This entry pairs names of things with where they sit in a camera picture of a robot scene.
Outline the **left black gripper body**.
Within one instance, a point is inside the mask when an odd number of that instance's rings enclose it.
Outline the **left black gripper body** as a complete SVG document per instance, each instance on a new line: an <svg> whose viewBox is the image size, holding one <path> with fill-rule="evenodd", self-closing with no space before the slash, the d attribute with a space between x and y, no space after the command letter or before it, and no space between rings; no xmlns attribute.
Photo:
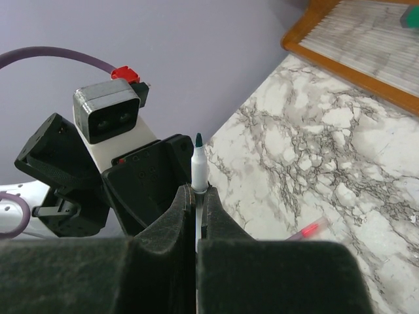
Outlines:
<svg viewBox="0 0 419 314"><path fill-rule="evenodd" d="M176 134L136 145L100 172L76 127L52 114L14 165L48 186L32 214L56 236L96 235L110 210L122 230L134 236L168 209L180 186L190 183L192 153L191 138Z"/></svg>

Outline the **pink highlighter pen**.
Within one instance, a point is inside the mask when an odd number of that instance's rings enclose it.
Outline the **pink highlighter pen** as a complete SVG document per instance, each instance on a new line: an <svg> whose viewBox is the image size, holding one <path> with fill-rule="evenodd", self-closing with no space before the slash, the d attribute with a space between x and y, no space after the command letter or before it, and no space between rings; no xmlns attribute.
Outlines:
<svg viewBox="0 0 419 314"><path fill-rule="evenodd" d="M328 224L329 222L326 218L319 218L315 222L310 223L309 225L299 230L297 233L288 237L286 241L302 241L309 239L321 232L324 228L327 227Z"/></svg>

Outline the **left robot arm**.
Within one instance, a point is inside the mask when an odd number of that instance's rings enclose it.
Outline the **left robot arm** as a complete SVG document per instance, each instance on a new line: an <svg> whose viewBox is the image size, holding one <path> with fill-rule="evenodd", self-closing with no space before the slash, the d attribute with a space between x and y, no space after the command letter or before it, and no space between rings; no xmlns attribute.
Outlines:
<svg viewBox="0 0 419 314"><path fill-rule="evenodd" d="M192 152L189 136L157 139L131 114L85 126L52 114L14 162L31 181L1 188L1 237L94 236L110 211L137 235L190 183Z"/></svg>

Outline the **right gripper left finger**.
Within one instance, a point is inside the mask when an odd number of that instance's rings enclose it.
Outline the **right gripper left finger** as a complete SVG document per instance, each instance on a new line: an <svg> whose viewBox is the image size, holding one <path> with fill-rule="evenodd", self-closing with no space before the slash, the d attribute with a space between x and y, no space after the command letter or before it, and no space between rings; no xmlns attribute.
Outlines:
<svg viewBox="0 0 419 314"><path fill-rule="evenodd" d="M2 313L195 313L195 199L135 237L1 242Z"/></svg>

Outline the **white green-tipped pen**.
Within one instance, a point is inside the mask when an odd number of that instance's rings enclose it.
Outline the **white green-tipped pen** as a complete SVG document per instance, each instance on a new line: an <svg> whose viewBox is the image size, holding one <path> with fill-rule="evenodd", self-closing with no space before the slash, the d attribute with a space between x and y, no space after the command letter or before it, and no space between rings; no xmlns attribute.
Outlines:
<svg viewBox="0 0 419 314"><path fill-rule="evenodd" d="M191 158L191 187L196 200L196 235L195 248L198 250L198 241L202 237L202 212L204 207L204 196L208 190L208 159L203 145L201 133L196 134L195 146Z"/></svg>

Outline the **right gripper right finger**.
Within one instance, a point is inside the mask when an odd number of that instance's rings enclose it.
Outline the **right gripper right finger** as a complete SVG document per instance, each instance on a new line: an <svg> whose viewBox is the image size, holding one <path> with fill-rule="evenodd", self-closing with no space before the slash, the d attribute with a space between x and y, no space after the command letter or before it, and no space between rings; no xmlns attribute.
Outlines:
<svg viewBox="0 0 419 314"><path fill-rule="evenodd" d="M330 241L253 239L204 198L206 236L198 244L200 313L372 313L358 263Z"/></svg>

